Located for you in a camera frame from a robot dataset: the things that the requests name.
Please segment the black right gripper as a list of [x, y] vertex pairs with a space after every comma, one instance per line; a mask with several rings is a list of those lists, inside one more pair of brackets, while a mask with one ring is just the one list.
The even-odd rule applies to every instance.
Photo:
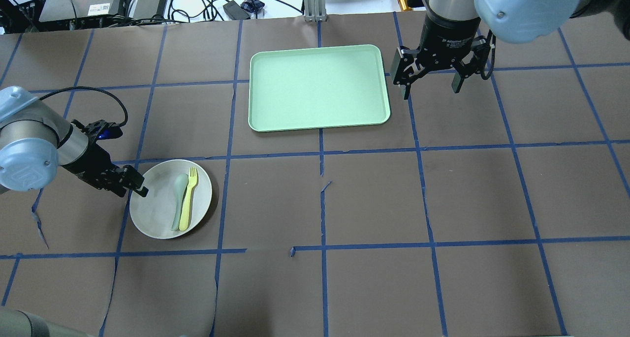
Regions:
[[[391, 77], [407, 101], [412, 84], [437, 70], [455, 69], [451, 83], [454, 93], [459, 93], [469, 77], [479, 74], [482, 80], [493, 73], [493, 37], [475, 37], [481, 23], [480, 17], [465, 21], [444, 19], [428, 13], [417, 49], [398, 46], [391, 64]], [[463, 57], [472, 52], [468, 63]]]

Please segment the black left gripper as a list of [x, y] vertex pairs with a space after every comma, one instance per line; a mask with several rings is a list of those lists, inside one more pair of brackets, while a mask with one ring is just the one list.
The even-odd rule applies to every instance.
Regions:
[[122, 124], [93, 122], [85, 126], [70, 122], [70, 130], [63, 139], [62, 167], [96, 189], [114, 191], [119, 197], [131, 191], [145, 198], [149, 189], [144, 187], [144, 176], [133, 166], [115, 166], [110, 154], [96, 142], [119, 138]]

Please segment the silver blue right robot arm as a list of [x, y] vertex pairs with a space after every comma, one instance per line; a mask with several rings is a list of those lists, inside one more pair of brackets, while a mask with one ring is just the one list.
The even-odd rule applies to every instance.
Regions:
[[403, 99], [428, 73], [454, 70], [459, 93], [466, 79], [491, 78], [498, 40], [524, 44], [547, 36], [567, 20], [610, 13], [629, 37], [629, 0], [421, 0], [426, 16], [416, 48], [398, 46], [391, 78]]

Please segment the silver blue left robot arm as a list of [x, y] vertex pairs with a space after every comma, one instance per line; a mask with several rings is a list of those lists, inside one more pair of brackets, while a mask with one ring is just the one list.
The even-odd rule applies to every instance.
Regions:
[[23, 87], [10, 86], [0, 93], [0, 183], [1, 192], [40, 190], [50, 184], [62, 167], [88, 185], [123, 197], [127, 192], [146, 197], [144, 176], [132, 166], [113, 164], [100, 140], [120, 138], [129, 114], [123, 102], [112, 93], [123, 111], [123, 121], [98, 120], [81, 124], [67, 121], [44, 103], [49, 95], [37, 96]]

